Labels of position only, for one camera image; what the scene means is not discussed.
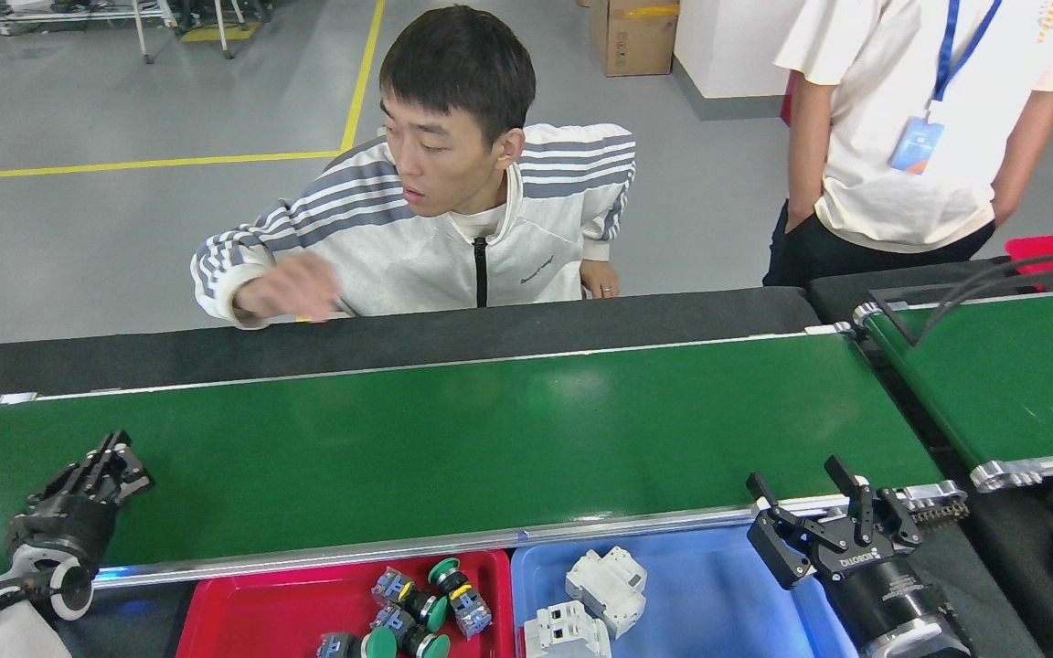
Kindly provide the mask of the person's right hand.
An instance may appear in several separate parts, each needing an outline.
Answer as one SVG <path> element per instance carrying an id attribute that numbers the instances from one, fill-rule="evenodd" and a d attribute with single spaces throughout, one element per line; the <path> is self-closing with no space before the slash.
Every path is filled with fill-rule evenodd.
<path id="1" fill-rule="evenodd" d="M 289 315 L 317 324 L 342 312 L 337 271 L 313 253 L 277 262 L 234 292 L 233 301 L 235 308 L 255 317 Z"/>

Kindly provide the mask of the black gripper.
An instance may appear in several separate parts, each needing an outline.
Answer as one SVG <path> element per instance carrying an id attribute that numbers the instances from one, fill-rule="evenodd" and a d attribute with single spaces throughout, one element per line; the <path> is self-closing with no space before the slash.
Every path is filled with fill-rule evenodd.
<path id="1" fill-rule="evenodd" d="M 56 493 L 11 520 L 5 538 L 14 569 L 58 565 L 74 557 L 85 569 L 103 563 L 120 503 L 154 487 L 154 479 L 128 445 L 130 434 L 114 430 L 79 462 L 51 479 Z"/>
<path id="2" fill-rule="evenodd" d="M 795 589 L 815 567 L 826 597 L 861 653 L 952 649 L 943 597 L 908 562 L 908 554 L 922 545 L 922 535 L 906 505 L 895 491 L 872 488 L 839 455 L 826 460 L 826 471 L 849 502 L 845 519 L 829 525 L 835 536 L 819 522 L 782 509 L 760 473 L 749 475 L 749 492 L 758 507 L 749 541 L 779 587 Z"/>

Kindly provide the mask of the person's left hand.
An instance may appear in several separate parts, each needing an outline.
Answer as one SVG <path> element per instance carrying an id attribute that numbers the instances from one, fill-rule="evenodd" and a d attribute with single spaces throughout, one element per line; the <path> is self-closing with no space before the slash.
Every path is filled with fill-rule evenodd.
<path id="1" fill-rule="evenodd" d="M 582 260 L 580 283 L 584 299 L 609 299 L 620 294 L 620 279 L 609 260 Z"/>

